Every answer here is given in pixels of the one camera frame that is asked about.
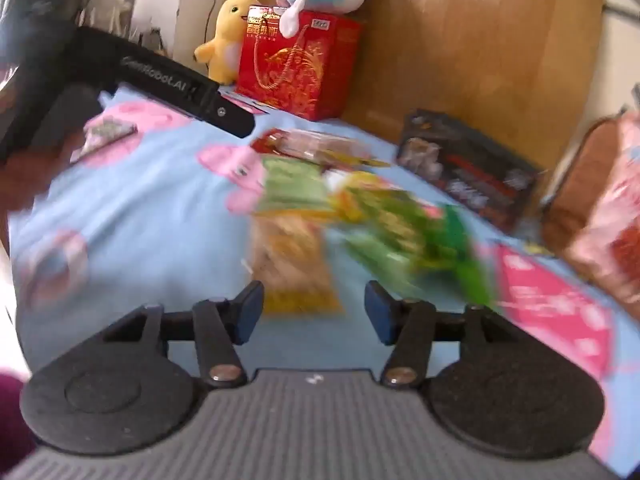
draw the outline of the black product box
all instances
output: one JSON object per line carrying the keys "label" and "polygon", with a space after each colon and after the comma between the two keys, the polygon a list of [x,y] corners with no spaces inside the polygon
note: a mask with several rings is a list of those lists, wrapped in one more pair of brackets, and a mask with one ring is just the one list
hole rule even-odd
{"label": "black product box", "polygon": [[426,110],[405,119],[396,163],[507,233],[542,174],[481,132]]}

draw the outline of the green snack bag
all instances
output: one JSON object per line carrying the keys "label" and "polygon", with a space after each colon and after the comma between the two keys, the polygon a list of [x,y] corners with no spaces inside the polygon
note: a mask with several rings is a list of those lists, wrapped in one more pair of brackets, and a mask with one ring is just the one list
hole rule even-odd
{"label": "green snack bag", "polygon": [[414,261],[394,251],[370,231],[360,231],[345,239],[351,257],[366,267],[387,290],[404,298],[418,296]]}
{"label": "green snack bag", "polygon": [[460,215],[453,206],[444,206],[445,243],[455,250],[454,272],[467,303],[494,308],[484,265],[474,251]]}
{"label": "green snack bag", "polygon": [[333,217],[334,211],[319,166],[277,155],[264,155],[262,163],[266,179],[256,214],[296,214],[317,220]]}
{"label": "green snack bag", "polygon": [[416,267],[447,269],[455,254],[442,239],[443,224],[430,218],[409,193],[396,189],[355,189],[353,194],[386,245],[405,254]]}

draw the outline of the brown bag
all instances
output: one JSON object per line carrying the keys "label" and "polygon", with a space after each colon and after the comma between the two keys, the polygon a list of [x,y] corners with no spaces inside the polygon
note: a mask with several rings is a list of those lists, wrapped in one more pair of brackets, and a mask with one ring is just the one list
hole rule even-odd
{"label": "brown bag", "polygon": [[543,211],[542,239],[555,254],[563,254],[587,225],[605,191],[619,148],[616,118],[597,122],[585,135],[555,196]]}

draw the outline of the hand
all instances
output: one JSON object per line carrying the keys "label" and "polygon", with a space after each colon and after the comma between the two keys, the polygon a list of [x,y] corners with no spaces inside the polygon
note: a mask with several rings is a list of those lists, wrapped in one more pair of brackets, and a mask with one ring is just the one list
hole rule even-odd
{"label": "hand", "polygon": [[16,153],[0,168],[0,240],[7,252],[7,213],[30,208],[36,196],[47,192],[53,179],[68,166],[73,151],[83,143],[84,134],[74,134],[59,149]]}

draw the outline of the pink package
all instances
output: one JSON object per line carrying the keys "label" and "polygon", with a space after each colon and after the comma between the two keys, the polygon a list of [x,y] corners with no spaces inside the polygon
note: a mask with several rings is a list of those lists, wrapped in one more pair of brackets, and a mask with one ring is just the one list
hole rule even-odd
{"label": "pink package", "polygon": [[621,118],[618,135],[606,191],[566,256],[640,319],[640,114]]}

